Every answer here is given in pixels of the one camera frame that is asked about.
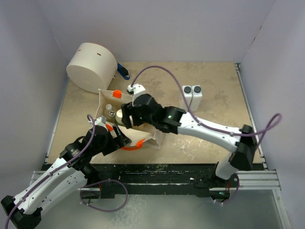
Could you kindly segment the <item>canvas bag orange handles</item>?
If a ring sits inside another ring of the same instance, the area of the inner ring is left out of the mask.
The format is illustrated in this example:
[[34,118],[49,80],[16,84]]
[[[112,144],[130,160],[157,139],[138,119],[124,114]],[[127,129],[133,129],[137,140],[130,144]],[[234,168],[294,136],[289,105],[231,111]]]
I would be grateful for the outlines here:
[[[111,104],[117,111],[122,104],[132,101],[132,96],[123,94],[119,90],[99,90],[99,107],[95,117],[106,115],[106,105]],[[132,126],[127,129],[122,124],[118,124],[119,129],[131,140],[127,145],[127,150],[140,149],[142,146],[149,146],[159,150],[162,145],[164,133],[157,130],[150,124],[142,124],[141,126]]]

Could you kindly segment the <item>white square bottle dark cap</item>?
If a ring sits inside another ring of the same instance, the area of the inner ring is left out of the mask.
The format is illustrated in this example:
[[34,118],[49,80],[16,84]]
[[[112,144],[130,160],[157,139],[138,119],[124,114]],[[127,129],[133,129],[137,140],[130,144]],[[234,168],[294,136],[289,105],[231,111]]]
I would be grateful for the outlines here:
[[183,94],[180,94],[179,107],[185,111],[188,111],[188,106],[190,106],[190,103],[193,98],[192,88],[189,85],[183,85],[182,90],[183,90]]

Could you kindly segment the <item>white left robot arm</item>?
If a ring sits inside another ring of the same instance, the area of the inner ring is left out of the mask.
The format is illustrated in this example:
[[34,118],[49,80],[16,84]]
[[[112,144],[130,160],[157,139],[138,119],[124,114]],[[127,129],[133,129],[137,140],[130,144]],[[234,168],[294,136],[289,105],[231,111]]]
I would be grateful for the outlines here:
[[131,140],[118,126],[113,136],[106,125],[93,126],[85,136],[68,144],[55,162],[28,188],[15,196],[6,196],[1,205],[7,215],[5,228],[12,222],[17,229],[34,229],[49,209],[73,191],[113,182],[102,178],[90,163],[93,156],[108,155],[127,146]]

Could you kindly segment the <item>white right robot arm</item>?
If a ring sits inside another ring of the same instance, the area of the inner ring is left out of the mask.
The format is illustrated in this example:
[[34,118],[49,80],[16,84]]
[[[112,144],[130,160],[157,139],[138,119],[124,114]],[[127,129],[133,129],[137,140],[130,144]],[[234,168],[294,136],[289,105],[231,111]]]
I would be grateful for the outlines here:
[[224,186],[237,171],[250,171],[257,141],[249,125],[228,127],[193,117],[190,112],[174,106],[162,107],[149,94],[121,105],[122,122],[126,128],[150,124],[163,133],[188,135],[216,144],[229,153],[218,162],[212,182]]

